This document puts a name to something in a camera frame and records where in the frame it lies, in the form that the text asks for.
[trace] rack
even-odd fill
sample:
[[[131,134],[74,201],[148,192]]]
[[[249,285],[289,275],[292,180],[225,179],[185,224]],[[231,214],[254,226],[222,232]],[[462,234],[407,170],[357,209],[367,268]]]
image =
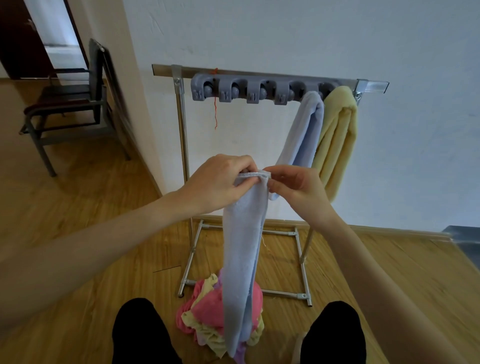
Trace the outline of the rack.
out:
[[[213,70],[205,68],[182,67],[180,65],[152,65],[155,76],[172,77],[177,98],[177,114],[179,120],[180,146],[183,165],[183,180],[187,182],[190,177],[187,145],[187,126],[185,122],[185,89],[184,78],[191,78],[192,98],[202,101],[207,97],[218,97],[220,102],[231,102],[235,98],[244,98],[247,103],[259,103],[260,100],[269,99],[276,105],[286,105],[290,101],[300,101],[304,93],[316,90],[324,99],[335,87],[348,86],[353,93],[357,104],[364,93],[385,93],[389,83],[386,81],[369,81],[364,79],[342,79],[329,77],[307,77],[283,75],[275,73],[254,73],[243,71]],[[200,220],[197,232],[193,234],[193,220],[189,219],[190,255],[187,266],[180,283],[178,296],[183,297],[185,285],[194,286],[196,281],[188,279],[193,255],[197,247],[198,238],[202,229],[222,229],[221,225],[205,224]],[[299,254],[299,264],[303,279],[304,292],[284,292],[262,290],[264,294],[294,298],[307,301],[312,307],[312,298],[308,287],[305,259],[312,242],[313,229],[310,228],[305,242],[301,248],[297,228],[293,231],[263,230],[266,234],[291,236],[295,239]]]

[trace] door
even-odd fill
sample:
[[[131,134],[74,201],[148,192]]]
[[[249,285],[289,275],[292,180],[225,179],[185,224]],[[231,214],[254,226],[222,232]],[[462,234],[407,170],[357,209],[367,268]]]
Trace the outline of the door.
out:
[[[0,0],[0,60],[12,79],[44,78],[53,71],[23,0]]]

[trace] person's left arm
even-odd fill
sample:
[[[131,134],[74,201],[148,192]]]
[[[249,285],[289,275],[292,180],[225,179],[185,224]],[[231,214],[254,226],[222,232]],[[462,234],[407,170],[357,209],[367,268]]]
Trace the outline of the person's left arm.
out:
[[[177,191],[0,262],[0,336],[78,288],[162,228],[238,200],[258,181],[252,177],[234,187],[235,177],[242,170],[257,171],[252,157],[217,155]]]

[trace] doorway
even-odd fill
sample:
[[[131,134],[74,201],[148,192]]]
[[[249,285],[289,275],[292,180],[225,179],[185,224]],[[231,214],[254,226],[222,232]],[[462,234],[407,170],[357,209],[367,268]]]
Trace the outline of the doorway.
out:
[[[0,60],[11,79],[46,78],[59,68],[87,68],[68,3],[0,0]],[[64,80],[87,74],[63,73]]]

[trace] orange string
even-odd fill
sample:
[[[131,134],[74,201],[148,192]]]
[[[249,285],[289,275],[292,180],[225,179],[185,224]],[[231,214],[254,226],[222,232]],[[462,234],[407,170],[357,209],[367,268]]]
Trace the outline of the orange string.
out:
[[[212,74],[216,74],[217,72],[218,72],[218,67],[212,71]],[[218,126],[218,121],[216,120],[216,96],[214,97],[213,104],[215,106],[215,130],[216,130],[216,127]]]

